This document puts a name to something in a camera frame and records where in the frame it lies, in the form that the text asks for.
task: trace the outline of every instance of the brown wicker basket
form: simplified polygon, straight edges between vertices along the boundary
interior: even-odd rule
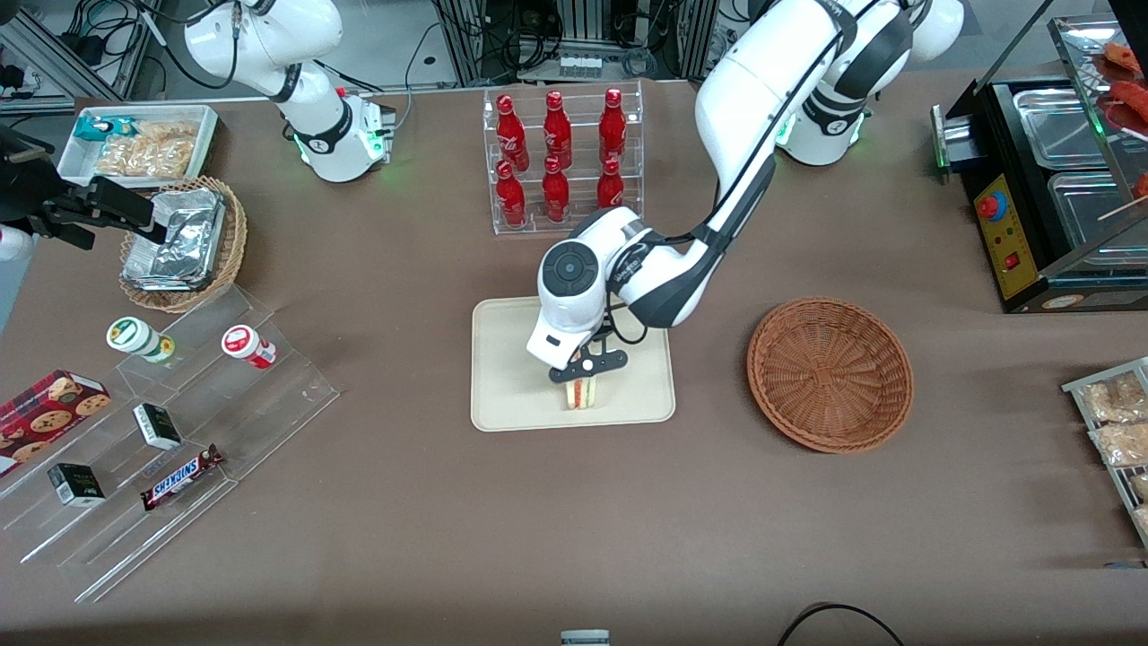
[[[218,179],[211,177],[196,177],[187,181],[180,181],[168,188],[165,192],[193,190],[195,188],[211,188],[223,194],[227,199],[227,212],[224,215],[224,229],[219,236],[219,250],[216,252],[215,278],[205,288],[197,291],[145,291],[137,289],[123,278],[119,279],[119,287],[124,289],[127,297],[135,304],[149,309],[160,309],[168,313],[183,313],[195,306],[200,301],[207,298],[220,287],[226,286],[235,279],[239,266],[243,263],[243,246],[247,244],[247,215],[243,212],[243,204],[235,199],[235,193]],[[126,260],[127,252],[135,240],[134,233],[127,233],[119,244],[119,259]]]
[[[905,425],[913,369],[876,316],[833,298],[786,302],[750,340],[750,389],[783,434],[825,453],[869,451]]]

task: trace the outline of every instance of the red button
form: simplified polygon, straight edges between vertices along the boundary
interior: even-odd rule
[[[996,197],[992,195],[988,195],[987,197],[984,197],[979,202],[977,202],[977,215],[984,217],[985,219],[988,219],[990,217],[996,215],[996,211],[999,209],[1000,209],[1000,202],[998,202]]]

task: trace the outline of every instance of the beige tray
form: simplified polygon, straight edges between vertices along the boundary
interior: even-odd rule
[[[669,336],[650,330],[636,347],[616,338],[629,364],[598,375],[594,408],[566,408],[566,390],[546,376],[544,364],[526,352],[538,318],[537,296],[484,299],[474,308],[471,329],[471,421],[483,433],[665,422],[674,414]],[[628,309],[615,312],[623,335],[642,329]]]

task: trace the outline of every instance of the empty wicker basket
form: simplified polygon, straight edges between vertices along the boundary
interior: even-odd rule
[[[897,336],[839,299],[798,298],[766,314],[750,340],[746,369],[769,421],[827,453],[881,445],[913,404],[913,371]]]

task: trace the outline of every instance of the brown table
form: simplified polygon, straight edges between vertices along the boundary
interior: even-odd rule
[[[906,75],[843,162],[782,159],[670,333],[669,422],[503,435],[470,422],[471,310],[534,293],[552,240],[490,231],[481,93],[419,95],[394,163],[348,185],[298,162],[272,104],[217,104],[210,170],[250,218],[239,282],[346,395],[99,604],[0,545],[0,629],[30,629],[0,641],[773,644],[844,601],[910,644],[1143,643],[1148,573],[1100,569],[1143,552],[1058,386],[1148,353],[1148,316],[1000,313],[960,186],[928,172],[928,108],[970,77]],[[647,217],[676,233],[714,174],[693,89],[645,92]],[[119,240],[41,246],[0,397],[109,371],[116,316],[170,320],[119,293]],[[813,294],[876,312],[913,360],[912,418],[878,451],[810,453],[748,395],[755,322]],[[813,643],[884,644],[824,616],[791,641]]]

